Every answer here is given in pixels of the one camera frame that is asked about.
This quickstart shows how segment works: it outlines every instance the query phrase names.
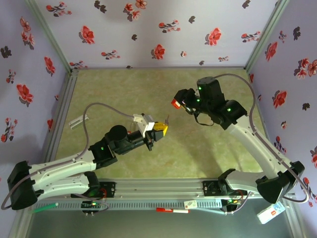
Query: red marker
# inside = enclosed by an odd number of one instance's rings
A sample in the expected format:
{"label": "red marker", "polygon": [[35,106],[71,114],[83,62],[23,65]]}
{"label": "red marker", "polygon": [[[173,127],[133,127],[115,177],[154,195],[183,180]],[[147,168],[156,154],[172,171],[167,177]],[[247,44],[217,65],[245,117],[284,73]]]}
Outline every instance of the red marker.
{"label": "red marker", "polygon": [[189,210],[185,210],[185,209],[167,209],[167,208],[157,207],[157,212],[189,213]]}

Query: red object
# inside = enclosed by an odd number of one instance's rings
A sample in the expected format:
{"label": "red object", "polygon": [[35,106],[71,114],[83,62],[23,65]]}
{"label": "red object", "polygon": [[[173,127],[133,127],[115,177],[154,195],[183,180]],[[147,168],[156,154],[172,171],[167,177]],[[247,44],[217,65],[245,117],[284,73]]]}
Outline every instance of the red object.
{"label": "red object", "polygon": [[178,101],[176,101],[176,99],[173,99],[173,101],[171,102],[171,104],[176,108],[176,109],[180,109],[180,104],[178,103]]}
{"label": "red object", "polygon": [[157,212],[173,212],[173,209],[166,209],[162,207],[157,207]]}

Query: cable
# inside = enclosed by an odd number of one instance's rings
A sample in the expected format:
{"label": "cable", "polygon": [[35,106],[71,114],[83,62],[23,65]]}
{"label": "cable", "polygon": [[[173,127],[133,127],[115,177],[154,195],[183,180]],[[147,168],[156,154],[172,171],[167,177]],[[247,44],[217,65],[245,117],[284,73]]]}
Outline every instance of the cable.
{"label": "cable", "polygon": [[[113,107],[111,107],[111,106],[109,106],[109,105],[107,105],[107,104],[104,104],[104,103],[91,103],[91,104],[89,104],[89,105],[85,108],[84,114],[83,114],[83,127],[84,127],[85,136],[86,136],[86,146],[85,146],[85,149],[84,149],[77,157],[74,158],[74,160],[78,160],[78,159],[79,159],[83,154],[85,154],[86,151],[88,150],[88,147],[89,147],[89,135],[88,135],[87,128],[86,128],[85,114],[86,114],[87,110],[88,110],[91,106],[93,106],[93,105],[101,105],[101,106],[104,106],[104,107],[106,107],[106,108],[109,108],[109,109],[115,111],[116,113],[119,113],[119,114],[122,115],[122,116],[125,116],[125,117],[128,117],[128,118],[133,118],[133,116],[127,115],[127,114],[125,114],[125,113],[122,113],[122,112],[118,111],[117,109],[115,109],[115,108],[113,108]],[[70,164],[70,163],[74,163],[74,161],[73,161],[73,160],[69,160],[69,161],[61,162],[61,163],[58,163],[58,164],[55,164],[55,165],[47,166],[47,167],[44,167],[44,168],[42,168],[42,169],[39,169],[39,170],[37,170],[37,171],[35,171],[35,172],[33,172],[33,173],[31,173],[31,174],[25,176],[25,177],[22,178],[19,182],[17,182],[17,183],[13,186],[13,188],[9,191],[8,195],[5,197],[4,201],[2,202],[1,209],[2,209],[2,210],[7,210],[7,209],[9,209],[9,208],[11,207],[11,205],[5,207],[6,202],[9,200],[9,198],[11,197],[11,195],[13,194],[13,192],[14,192],[25,180],[29,179],[30,177],[32,177],[32,176],[34,176],[34,175],[36,175],[36,174],[40,174],[40,173],[41,173],[42,171],[44,171],[44,170],[48,170],[48,169],[51,169],[51,168],[54,168],[54,167],[57,167],[57,166],[68,165],[68,164]]]}
{"label": "cable", "polygon": [[252,128],[253,133],[257,136],[257,138],[265,145],[265,147],[275,156],[275,158],[290,172],[290,174],[300,183],[300,185],[303,187],[304,189],[304,193],[305,193],[305,199],[303,200],[295,200],[289,197],[283,197],[286,200],[292,201],[292,202],[297,202],[297,203],[306,203],[309,200],[309,192],[306,188],[306,186],[304,185],[304,183],[301,181],[301,179],[297,176],[297,174],[295,174],[295,172],[280,158],[280,156],[278,154],[276,154],[276,152],[262,139],[262,137],[258,134],[257,130],[255,129],[255,126],[253,124],[253,110],[256,106],[256,94],[253,90],[253,87],[251,86],[251,84],[245,80],[243,77],[233,74],[233,73],[224,73],[224,74],[220,74],[217,75],[214,78],[219,78],[219,77],[223,77],[223,76],[233,76],[233,77],[237,77],[239,79],[241,79],[243,82],[245,82],[248,87],[250,88],[252,95],[253,95],[253,104],[251,106],[250,109],[250,116],[249,116],[249,120],[250,120],[250,125]]}

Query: white cable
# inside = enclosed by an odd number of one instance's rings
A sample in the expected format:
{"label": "white cable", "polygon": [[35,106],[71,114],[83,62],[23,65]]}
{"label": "white cable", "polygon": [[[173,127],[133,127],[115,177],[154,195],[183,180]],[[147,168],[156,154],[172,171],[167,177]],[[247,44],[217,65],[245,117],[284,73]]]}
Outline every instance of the white cable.
{"label": "white cable", "polygon": [[306,203],[306,202],[308,202],[308,200],[309,200],[309,192],[308,192],[308,189],[306,188],[306,186],[304,185],[304,183],[297,176],[297,174],[295,174],[295,172],[280,158],[280,156],[278,154],[276,154],[276,152],[274,150],[272,150],[272,148],[262,139],[262,137],[258,134],[258,132],[255,129],[255,126],[253,124],[253,110],[254,110],[254,108],[256,106],[256,94],[255,94],[251,84],[247,80],[245,80],[243,77],[241,77],[239,75],[236,75],[236,74],[233,74],[233,73],[224,73],[224,74],[221,74],[221,75],[217,75],[214,78],[219,78],[219,77],[223,77],[223,76],[237,77],[237,78],[241,79],[243,82],[245,82],[249,86],[249,88],[250,88],[250,90],[252,92],[252,95],[253,95],[253,104],[251,106],[250,113],[249,113],[250,114],[250,116],[249,116],[250,125],[251,125],[253,133],[265,145],[265,147],[275,156],[275,158],[290,172],[290,174],[301,184],[302,188],[304,189],[305,196],[306,196],[305,199],[303,199],[303,200],[295,200],[293,198],[289,198],[289,197],[285,197],[285,196],[283,198],[286,199],[286,200],[289,200],[291,202],[297,202],[297,203]]}

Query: yellow object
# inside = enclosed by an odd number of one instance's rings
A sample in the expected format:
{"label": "yellow object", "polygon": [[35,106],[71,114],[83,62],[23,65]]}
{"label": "yellow object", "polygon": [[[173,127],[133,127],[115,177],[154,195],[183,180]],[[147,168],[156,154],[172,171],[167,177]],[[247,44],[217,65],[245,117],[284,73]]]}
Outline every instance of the yellow object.
{"label": "yellow object", "polygon": [[163,136],[165,136],[168,129],[168,125],[164,124],[163,122],[155,122],[153,129],[157,131],[162,130]]}

